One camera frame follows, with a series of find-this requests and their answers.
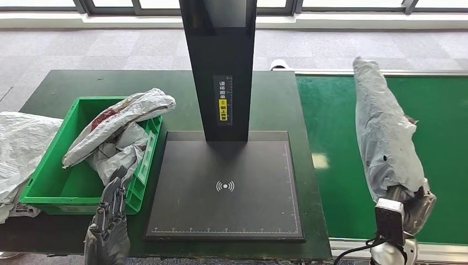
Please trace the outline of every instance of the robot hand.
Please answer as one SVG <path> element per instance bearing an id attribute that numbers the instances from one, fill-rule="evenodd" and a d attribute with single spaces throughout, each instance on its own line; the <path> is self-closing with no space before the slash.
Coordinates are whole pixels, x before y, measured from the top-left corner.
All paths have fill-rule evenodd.
<path id="1" fill-rule="evenodd" d="M 125 264 L 130 250 L 130 240 L 127 235 L 127 218 L 125 216 L 126 180 L 121 180 L 126 169 L 118 169 L 101 196 L 96 215 L 86 232 L 84 241 L 84 263 Z"/>
<path id="2" fill-rule="evenodd" d="M 370 250 L 371 264 L 410 265 L 416 262 L 418 245 L 414 235 L 426 223 L 437 198 L 431 193 L 427 179 L 414 198 L 405 201 L 406 192 L 401 185 L 392 186 L 385 198 L 377 201 L 377 236 L 387 242 Z"/>

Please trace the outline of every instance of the black vertical post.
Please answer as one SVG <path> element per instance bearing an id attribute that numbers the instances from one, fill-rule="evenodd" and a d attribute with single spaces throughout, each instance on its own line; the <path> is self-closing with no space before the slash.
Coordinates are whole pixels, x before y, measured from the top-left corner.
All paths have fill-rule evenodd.
<path id="1" fill-rule="evenodd" d="M 403 0 L 401 3 L 405 7 L 405 15 L 411 15 L 419 0 Z"/>
<path id="2" fill-rule="evenodd" d="M 294 7 L 292 8 L 292 15 L 302 13 L 302 5 L 304 0 L 294 0 Z"/>
<path id="3" fill-rule="evenodd" d="M 257 0 L 179 0 L 207 141 L 247 141 Z"/>

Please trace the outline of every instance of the white plastic bag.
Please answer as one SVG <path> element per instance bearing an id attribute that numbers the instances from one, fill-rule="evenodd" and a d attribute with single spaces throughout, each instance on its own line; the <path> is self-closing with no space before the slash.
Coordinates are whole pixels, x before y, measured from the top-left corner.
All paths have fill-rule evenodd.
<path id="1" fill-rule="evenodd" d="M 61 119 L 17 112 L 0 113 L 0 224 L 9 215 L 34 217 L 39 213 L 38 209 L 25 208 L 15 200 L 18 201 L 22 184 L 38 166 L 61 124 Z"/>
<path id="2" fill-rule="evenodd" d="M 98 172 L 103 184 L 107 186 L 112 174 L 121 166 L 127 168 L 123 179 L 131 178 L 136 167 L 143 159 L 148 142 L 145 130 L 131 123 L 120 135 L 116 144 L 103 143 L 86 160 Z"/>
<path id="3" fill-rule="evenodd" d="M 157 88 L 133 94 L 101 112 L 72 143 L 62 159 L 63 168 L 83 161 L 104 141 L 117 138 L 132 122 L 170 112 L 176 107 L 173 97 Z"/>

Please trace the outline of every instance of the green plastic crate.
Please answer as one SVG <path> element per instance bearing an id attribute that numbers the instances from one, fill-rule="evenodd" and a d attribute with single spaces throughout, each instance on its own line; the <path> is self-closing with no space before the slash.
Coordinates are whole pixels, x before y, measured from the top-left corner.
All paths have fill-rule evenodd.
<path id="1" fill-rule="evenodd" d="M 68 111 L 63 124 L 28 180 L 20 202 L 48 214 L 95 214 L 104 186 L 98 174 L 83 161 L 62 169 L 62 158 L 71 143 L 100 112 L 125 97 L 79 97 Z M 137 166 L 127 188 L 127 214 L 140 211 L 146 182 L 161 128 L 162 118 L 142 121 L 140 126 L 149 135 L 142 162 Z"/>

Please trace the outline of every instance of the label sticker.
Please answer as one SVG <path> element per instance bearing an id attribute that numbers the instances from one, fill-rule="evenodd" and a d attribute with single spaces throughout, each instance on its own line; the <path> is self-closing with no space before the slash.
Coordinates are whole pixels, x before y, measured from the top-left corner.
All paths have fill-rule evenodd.
<path id="1" fill-rule="evenodd" d="M 220 121 L 227 121 L 227 100 L 219 99 L 218 106 L 220 108 Z"/>
<path id="2" fill-rule="evenodd" d="M 232 76 L 214 76 L 218 126 L 232 126 Z"/>

